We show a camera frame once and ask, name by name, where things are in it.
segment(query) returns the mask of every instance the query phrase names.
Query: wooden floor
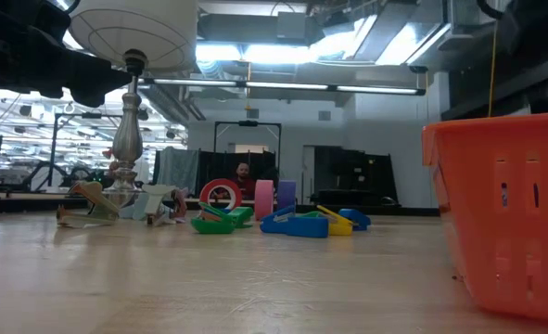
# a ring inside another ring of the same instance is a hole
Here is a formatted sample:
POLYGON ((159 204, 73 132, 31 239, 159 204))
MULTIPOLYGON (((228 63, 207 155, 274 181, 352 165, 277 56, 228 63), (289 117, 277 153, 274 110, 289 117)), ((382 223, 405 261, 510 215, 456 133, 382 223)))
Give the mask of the wooden floor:
POLYGON ((1 215, 0 333, 548 333, 472 304, 438 219, 374 219, 307 239, 1 215))

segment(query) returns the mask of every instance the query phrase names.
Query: plastic basket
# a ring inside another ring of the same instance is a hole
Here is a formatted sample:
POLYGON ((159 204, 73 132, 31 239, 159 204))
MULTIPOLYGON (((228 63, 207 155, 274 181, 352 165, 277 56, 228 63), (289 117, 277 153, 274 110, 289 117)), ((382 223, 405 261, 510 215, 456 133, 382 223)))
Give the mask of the plastic basket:
POLYGON ((548 319, 548 114, 434 124, 423 142, 474 301, 548 319))

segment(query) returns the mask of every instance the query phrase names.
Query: person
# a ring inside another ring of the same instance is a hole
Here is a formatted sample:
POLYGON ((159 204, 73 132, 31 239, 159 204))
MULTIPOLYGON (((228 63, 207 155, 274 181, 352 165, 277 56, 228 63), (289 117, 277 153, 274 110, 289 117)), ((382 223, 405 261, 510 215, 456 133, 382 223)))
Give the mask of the person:
POLYGON ((255 180, 249 175, 249 165, 241 162, 236 166, 236 177, 232 180, 240 188, 243 199, 255 198, 255 180))

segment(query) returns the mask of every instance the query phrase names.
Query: white lamp shade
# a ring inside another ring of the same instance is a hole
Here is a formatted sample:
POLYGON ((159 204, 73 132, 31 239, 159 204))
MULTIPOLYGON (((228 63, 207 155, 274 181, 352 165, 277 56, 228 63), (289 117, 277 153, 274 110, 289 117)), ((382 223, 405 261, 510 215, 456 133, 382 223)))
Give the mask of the white lamp shade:
POLYGON ((71 13, 70 33, 84 49, 123 65, 123 54, 146 54, 146 69, 193 67, 198 0, 82 0, 71 13))

